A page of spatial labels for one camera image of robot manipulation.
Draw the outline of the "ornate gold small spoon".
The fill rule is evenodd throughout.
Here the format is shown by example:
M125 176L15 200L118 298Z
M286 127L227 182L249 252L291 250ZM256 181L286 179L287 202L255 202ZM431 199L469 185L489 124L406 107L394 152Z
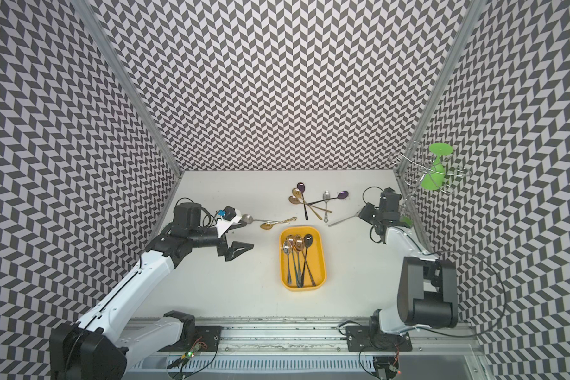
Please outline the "ornate gold small spoon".
M287 219L281 220L281 221L267 220L267 221L264 221L263 223L261 223L261 229L269 231L272 228L274 228L274 226L281 225L281 224L293 223L293 222L296 222L297 219L298 219L297 217L291 217L291 218L287 218Z

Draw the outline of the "silver spoon ornate handle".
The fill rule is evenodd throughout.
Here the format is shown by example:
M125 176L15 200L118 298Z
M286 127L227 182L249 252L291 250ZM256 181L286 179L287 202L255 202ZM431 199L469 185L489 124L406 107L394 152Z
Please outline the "silver spoon ornate handle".
M290 254L291 254L291 247L288 241L283 243L283 254L286 257L287 262L287 285L292 285L292 278L291 278L291 266L290 266Z

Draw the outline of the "rose gold spoon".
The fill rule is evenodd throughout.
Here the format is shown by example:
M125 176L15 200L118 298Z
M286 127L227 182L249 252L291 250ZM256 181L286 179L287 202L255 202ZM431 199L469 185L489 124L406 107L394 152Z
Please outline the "rose gold spoon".
M291 204L294 204L294 205L304 204L299 198L297 198L297 197L295 197L295 196L289 196L289 197L288 197L288 200L289 200L289 202L290 202ZM316 205L310 205L310 204L305 204L305 205L306 205L306 206L310 206L310 207L313 208L313 209L317 209L317 210L322 210L322 211L324 211L324 208L318 207L318 206L316 206Z

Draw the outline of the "yellow storage box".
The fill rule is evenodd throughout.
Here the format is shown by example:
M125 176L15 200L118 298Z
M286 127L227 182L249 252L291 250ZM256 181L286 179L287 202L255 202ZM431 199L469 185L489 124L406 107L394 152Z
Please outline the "yellow storage box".
M300 235L302 240L306 234L311 234L313 236L313 245L308 250L308 263L310 265L310 270L313 274L313 278L316 285L313 287L310 281L308 272L305 274L304 285L302 288L296 286L296 276L295 276L295 266L293 262L293 249L291 248L290 254L290 266L291 266L291 278L292 285L287 285L287 262L286 257L283 254L283 243L287 240L288 235ZM283 230L280 234L280 239L278 243L278 248L280 249L280 279L282 285L289 291L314 291L318 290L322 285L325 284L327 280L327 270L326 270L326 255L322 246L322 239L319 230L313 226L293 226ZM302 263L304 264L305 259L302 251Z

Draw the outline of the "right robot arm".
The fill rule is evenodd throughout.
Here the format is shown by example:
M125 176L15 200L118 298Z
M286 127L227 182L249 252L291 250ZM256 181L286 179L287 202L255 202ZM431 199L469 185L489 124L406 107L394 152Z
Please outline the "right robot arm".
M375 310L370 331L403 336L413 329L451 329L459 321L456 265L415 239L399 211L402 196L381 190L377 205L365 202L358 217L370 224L370 240L401 258L394 305Z

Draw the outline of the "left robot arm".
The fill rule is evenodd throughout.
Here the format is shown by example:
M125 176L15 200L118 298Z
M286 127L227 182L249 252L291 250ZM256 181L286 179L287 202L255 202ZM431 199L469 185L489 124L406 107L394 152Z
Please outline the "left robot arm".
M134 365L168 347L193 348L195 318L172 310L154 324L127 335L133 313L193 250L214 247L232 261L253 245L228 242L230 230L246 225L242 212L227 206L212 226L201 224L201 204L174 208L171 223L150 241L139 261L120 283L76 322L64 322L49 339L53 379L120 379Z

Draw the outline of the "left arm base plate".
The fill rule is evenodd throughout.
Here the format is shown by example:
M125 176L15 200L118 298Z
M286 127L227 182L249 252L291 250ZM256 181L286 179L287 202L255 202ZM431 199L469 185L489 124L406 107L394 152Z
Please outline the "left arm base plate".
M188 352L194 344L200 344L200 350L203 352L216 352L222 332L222 326L199 326L196 327L196 331L192 335L160 349L160 352Z

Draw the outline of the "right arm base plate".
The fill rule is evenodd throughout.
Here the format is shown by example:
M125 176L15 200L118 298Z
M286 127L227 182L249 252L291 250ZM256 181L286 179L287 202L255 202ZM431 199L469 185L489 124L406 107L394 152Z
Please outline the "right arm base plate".
M413 345L409 335L372 332L369 326L346 325L345 340L350 352L411 352Z

